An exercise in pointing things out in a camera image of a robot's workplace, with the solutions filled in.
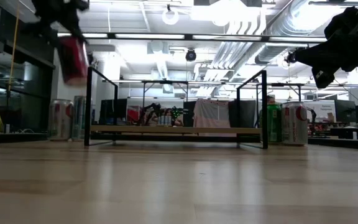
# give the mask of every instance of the yellow cable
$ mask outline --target yellow cable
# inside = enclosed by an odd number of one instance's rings
[[[11,92],[13,65],[14,65],[15,51],[16,51],[17,27],[19,26],[19,9],[20,9],[20,1],[17,1],[16,26],[15,26],[15,36],[14,36],[14,39],[13,39],[11,74],[10,74],[10,76],[9,76],[8,89],[7,89],[8,92]]]

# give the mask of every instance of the green soda can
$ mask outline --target green soda can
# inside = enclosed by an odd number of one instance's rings
[[[262,127],[262,110],[259,113]],[[281,106],[267,105],[267,138],[269,142],[281,142]]]

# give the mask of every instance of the window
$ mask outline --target window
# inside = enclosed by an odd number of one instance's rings
[[[11,78],[11,95],[7,88],[11,76],[12,55],[0,54],[0,115],[11,132],[46,133],[52,84],[52,69],[16,60]]]
[[[11,75],[12,55],[0,54],[0,87],[7,88]],[[52,81],[52,70],[40,68],[25,61],[13,64],[11,89],[48,97]]]

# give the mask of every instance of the wooden floor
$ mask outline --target wooden floor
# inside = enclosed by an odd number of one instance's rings
[[[358,223],[358,150],[0,144],[0,223]]]

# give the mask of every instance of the red can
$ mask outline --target red can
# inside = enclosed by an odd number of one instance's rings
[[[58,53],[65,84],[85,86],[89,66],[85,43],[73,36],[61,37]]]

